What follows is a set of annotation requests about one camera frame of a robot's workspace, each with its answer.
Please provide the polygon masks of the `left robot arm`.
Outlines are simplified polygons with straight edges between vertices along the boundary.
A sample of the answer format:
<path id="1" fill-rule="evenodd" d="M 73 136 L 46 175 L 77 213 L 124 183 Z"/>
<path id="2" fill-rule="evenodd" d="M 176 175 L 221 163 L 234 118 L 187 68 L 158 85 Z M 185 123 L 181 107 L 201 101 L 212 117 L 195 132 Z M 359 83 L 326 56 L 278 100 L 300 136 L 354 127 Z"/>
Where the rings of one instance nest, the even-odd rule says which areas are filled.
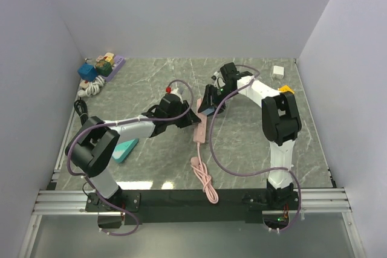
<path id="1" fill-rule="evenodd" d="M 116 145 L 121 141 L 152 138 L 170 125 L 185 128 L 200 123 L 188 101 L 177 93 L 167 93 L 159 102 L 138 117 L 104 121 L 90 117 L 67 145 L 66 156 L 88 178 L 99 192 L 99 203 L 108 211 L 121 203 L 122 189 L 107 166 Z"/>

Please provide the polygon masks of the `yellow cube socket adapter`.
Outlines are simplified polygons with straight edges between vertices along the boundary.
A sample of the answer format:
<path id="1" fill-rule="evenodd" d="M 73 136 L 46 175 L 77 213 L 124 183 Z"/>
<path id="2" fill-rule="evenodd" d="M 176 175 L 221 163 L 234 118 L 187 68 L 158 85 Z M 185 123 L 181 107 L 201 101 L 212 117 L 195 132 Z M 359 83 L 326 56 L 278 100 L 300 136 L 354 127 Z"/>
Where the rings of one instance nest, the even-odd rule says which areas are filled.
<path id="1" fill-rule="evenodd" d="M 294 94 L 294 91 L 288 85 L 284 85 L 284 86 L 280 87 L 278 89 L 278 91 L 280 91 L 280 92 L 290 92 L 290 93 Z"/>

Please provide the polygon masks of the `white plug adapter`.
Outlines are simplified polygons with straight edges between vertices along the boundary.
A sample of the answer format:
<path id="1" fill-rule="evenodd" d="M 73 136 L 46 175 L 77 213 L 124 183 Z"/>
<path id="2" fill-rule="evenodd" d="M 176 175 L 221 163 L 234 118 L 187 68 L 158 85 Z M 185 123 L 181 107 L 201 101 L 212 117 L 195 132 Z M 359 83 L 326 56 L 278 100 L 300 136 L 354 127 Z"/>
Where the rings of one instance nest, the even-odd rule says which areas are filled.
<path id="1" fill-rule="evenodd" d="M 274 79 L 283 79 L 285 75 L 285 68 L 283 66 L 274 65 L 272 68 L 272 77 Z"/>

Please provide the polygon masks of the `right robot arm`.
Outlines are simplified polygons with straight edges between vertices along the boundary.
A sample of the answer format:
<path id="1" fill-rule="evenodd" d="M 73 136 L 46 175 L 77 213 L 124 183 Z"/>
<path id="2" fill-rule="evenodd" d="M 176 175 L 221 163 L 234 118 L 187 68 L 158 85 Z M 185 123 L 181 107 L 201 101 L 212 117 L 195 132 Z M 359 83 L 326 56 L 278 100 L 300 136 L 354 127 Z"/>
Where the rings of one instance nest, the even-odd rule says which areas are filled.
<path id="1" fill-rule="evenodd" d="M 281 92 L 247 76 L 229 80 L 220 88 L 207 85 L 198 112 L 214 117 L 237 94 L 261 108 L 262 131 L 270 145 L 270 168 L 262 171 L 269 173 L 264 203 L 279 209 L 291 201 L 294 189 L 293 148 L 302 128 L 295 96 L 291 91 Z"/>

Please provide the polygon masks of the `teal power strip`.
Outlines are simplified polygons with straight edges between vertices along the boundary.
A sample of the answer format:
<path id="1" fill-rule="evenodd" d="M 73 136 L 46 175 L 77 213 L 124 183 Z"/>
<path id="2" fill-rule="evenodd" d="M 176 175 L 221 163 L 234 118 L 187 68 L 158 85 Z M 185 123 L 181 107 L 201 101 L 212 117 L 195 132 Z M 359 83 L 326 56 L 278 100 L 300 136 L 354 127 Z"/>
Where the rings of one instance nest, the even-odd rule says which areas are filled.
<path id="1" fill-rule="evenodd" d="M 134 147 L 137 145 L 138 141 L 139 141 L 139 139 L 136 138 L 136 139 L 125 141 L 123 143 L 116 145 L 116 147 L 112 153 L 113 160 L 119 164 L 124 162 L 125 159 L 132 152 Z"/>

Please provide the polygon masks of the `light blue plug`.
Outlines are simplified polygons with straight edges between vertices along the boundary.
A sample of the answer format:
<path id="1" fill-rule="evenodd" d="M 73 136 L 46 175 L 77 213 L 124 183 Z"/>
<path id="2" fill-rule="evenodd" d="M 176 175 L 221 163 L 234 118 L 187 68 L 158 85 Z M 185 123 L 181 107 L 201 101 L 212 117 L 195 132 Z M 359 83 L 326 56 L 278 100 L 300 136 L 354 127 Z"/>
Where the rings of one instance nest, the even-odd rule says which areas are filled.
<path id="1" fill-rule="evenodd" d="M 214 106 L 208 107 L 203 110 L 201 113 L 205 116 L 212 116 L 215 113 L 216 108 Z"/>

